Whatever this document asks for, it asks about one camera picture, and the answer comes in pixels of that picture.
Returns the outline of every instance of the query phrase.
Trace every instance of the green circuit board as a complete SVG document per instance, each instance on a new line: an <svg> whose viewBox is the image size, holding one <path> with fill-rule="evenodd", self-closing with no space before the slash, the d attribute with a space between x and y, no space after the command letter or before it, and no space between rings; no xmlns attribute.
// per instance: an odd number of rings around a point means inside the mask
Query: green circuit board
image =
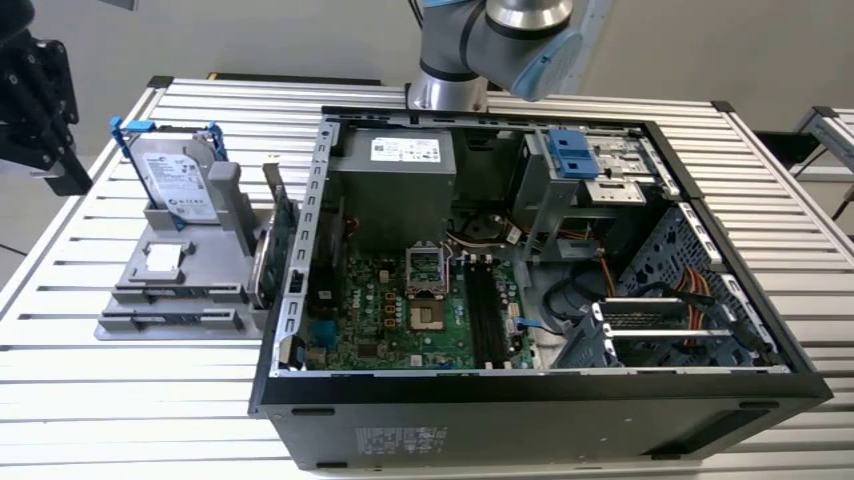
<svg viewBox="0 0 854 480"><path fill-rule="evenodd" d="M461 261L451 260L447 268L447 296L442 300L410 299L405 255L351 255L338 309L335 348L326 349L323 365L313 365L318 357L310 354L310 368L345 371L475 368L465 267ZM519 305L521 309L513 268L509 263L497 262L493 272L502 291L497 302L506 315L509 304ZM519 339L522 348L510 362L513 368L530 368L527 335L522 334Z"/></svg>

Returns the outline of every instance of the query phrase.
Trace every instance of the motherboard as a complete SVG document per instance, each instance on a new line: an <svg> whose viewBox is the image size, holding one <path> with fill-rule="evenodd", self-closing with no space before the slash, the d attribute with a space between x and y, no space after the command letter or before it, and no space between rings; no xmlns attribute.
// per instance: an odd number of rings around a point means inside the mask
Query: motherboard
<svg viewBox="0 0 854 480"><path fill-rule="evenodd" d="M531 368L510 262L410 250L350 255L335 318L313 324L309 368Z"/></svg>

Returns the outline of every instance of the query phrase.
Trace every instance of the ram slot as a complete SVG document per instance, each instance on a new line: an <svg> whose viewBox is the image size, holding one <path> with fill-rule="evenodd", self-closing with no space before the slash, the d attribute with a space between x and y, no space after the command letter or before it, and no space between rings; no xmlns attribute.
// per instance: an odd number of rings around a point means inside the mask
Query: ram slot
<svg viewBox="0 0 854 480"><path fill-rule="evenodd" d="M509 361L505 345L505 325L501 311L501 298L495 288L495 279L489 264L466 265L466 304L471 320L471 340L475 352L475 364L503 368Z"/></svg>

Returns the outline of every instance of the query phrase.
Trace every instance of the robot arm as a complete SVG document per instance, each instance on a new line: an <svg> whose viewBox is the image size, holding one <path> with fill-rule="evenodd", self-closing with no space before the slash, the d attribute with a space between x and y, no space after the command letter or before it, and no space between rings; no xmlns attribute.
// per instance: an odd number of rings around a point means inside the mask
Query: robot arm
<svg viewBox="0 0 854 480"><path fill-rule="evenodd" d="M425 0L410 108L485 111L487 81L529 101L558 89L582 47L571 0Z"/></svg>
<svg viewBox="0 0 854 480"><path fill-rule="evenodd" d="M68 130L79 121L62 42L34 38L30 0L6 0L0 15L0 173L43 177L62 196L88 192L92 180Z"/></svg>

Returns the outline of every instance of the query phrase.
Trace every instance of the slotted metal surface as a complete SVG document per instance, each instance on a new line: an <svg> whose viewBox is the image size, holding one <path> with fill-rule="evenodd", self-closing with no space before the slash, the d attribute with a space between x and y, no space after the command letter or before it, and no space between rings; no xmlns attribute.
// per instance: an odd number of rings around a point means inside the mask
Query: slotted metal surface
<svg viewBox="0 0 854 480"><path fill-rule="evenodd" d="M176 80L132 118L226 132L244 192L271 202L260 165L305 192L322 105L399 108L401 88ZM705 102L494 94L497 113L654 120L707 195L836 398L702 463L611 464L607 476L854 478L854 262L826 216L736 115ZM144 193L110 145L92 193L72 199L0 293L2 478L313 478L267 421L246 418L256 341L110 342L98 313L144 227ZM369 476L601 477L598 465L365 472Z"/></svg>

